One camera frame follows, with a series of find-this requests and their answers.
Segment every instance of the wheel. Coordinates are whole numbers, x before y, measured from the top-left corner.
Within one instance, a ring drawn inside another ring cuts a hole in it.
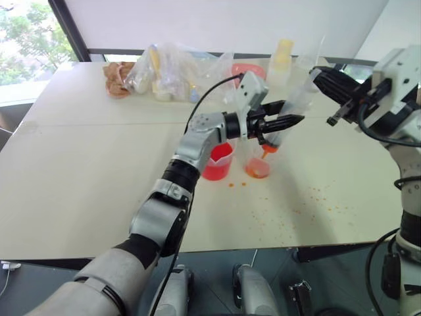
[[[241,265],[234,265],[232,268],[232,295],[234,299],[235,306],[238,309],[241,309],[241,283],[238,279],[238,269]]]

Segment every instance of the plastic bottle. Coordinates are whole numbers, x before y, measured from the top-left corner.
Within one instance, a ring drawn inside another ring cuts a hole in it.
[[[291,51],[294,42],[290,39],[281,39],[278,48],[269,61],[266,82],[274,87],[286,85],[291,75]]]

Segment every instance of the plastic cup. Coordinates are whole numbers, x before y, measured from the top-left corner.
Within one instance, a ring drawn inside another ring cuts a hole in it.
[[[202,177],[211,181],[225,178],[230,170],[234,149],[235,143],[223,143],[216,146],[210,154]]]
[[[264,159],[252,157],[248,160],[244,170],[253,178],[266,178],[270,174],[270,164]]]

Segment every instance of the red plastic cup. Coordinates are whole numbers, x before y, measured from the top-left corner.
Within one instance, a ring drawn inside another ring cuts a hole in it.
[[[225,178],[230,170],[233,156],[234,149],[230,143],[216,146],[210,153],[210,158],[202,173],[202,177],[211,181]]]

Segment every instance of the window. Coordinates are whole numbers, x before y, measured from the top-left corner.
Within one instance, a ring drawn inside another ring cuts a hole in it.
[[[343,70],[345,74],[359,82],[363,83],[373,73],[372,66],[348,64]]]
[[[67,61],[77,58],[47,0],[0,2],[0,103],[13,101],[13,91],[36,98]]]
[[[105,57],[106,61],[109,61],[109,62],[115,61],[116,63],[118,63],[120,61],[134,61],[134,62],[136,62],[139,59],[140,55],[111,55],[111,54],[109,55],[109,54],[106,54],[106,55],[104,55],[104,57]]]

